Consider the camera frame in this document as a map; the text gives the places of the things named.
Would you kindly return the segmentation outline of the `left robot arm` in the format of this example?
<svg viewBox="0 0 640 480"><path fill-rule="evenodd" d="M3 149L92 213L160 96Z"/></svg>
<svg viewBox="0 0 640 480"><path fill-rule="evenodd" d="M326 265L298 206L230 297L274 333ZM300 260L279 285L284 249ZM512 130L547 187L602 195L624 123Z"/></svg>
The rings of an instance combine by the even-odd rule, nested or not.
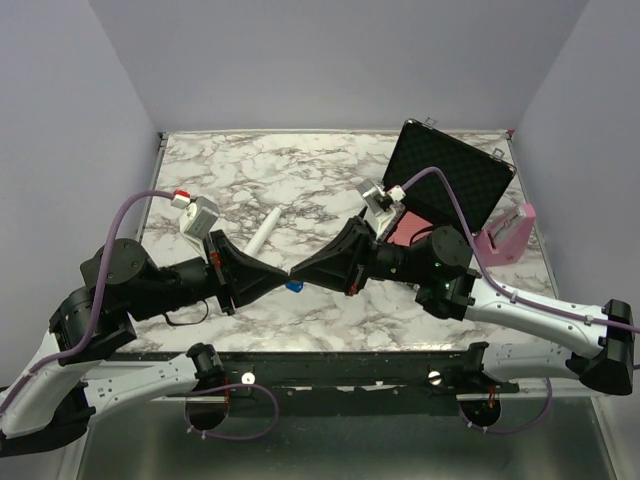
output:
<svg viewBox="0 0 640 480"><path fill-rule="evenodd" d="M86 374L137 335L132 325L214 298L231 315L285 284L285 271L208 234L201 256L159 267L133 239L117 239L82 263L84 287L49 320L22 376L1 393L1 454L48 452L128 404L165 395L226 396L232 385L211 344L197 343L141 376L88 381Z"/></svg>

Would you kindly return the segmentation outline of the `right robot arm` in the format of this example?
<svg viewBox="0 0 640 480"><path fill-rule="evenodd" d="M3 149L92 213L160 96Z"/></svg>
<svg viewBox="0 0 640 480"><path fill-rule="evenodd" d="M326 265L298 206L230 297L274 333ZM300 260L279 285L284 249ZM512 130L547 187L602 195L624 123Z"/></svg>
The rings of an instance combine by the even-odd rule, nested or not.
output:
<svg viewBox="0 0 640 480"><path fill-rule="evenodd" d="M564 302L520 291L472 268L472 248L451 226L437 227L409 246L381 242L359 217L309 259L294 266L295 281L357 294L370 279L417 286L415 297L427 313L443 320L503 326L548 342L544 353L526 346L487 348L460 367L460 379L480 392L495 380L563 377L599 393L625 396L633 391L634 336L628 303L604 305Z"/></svg>

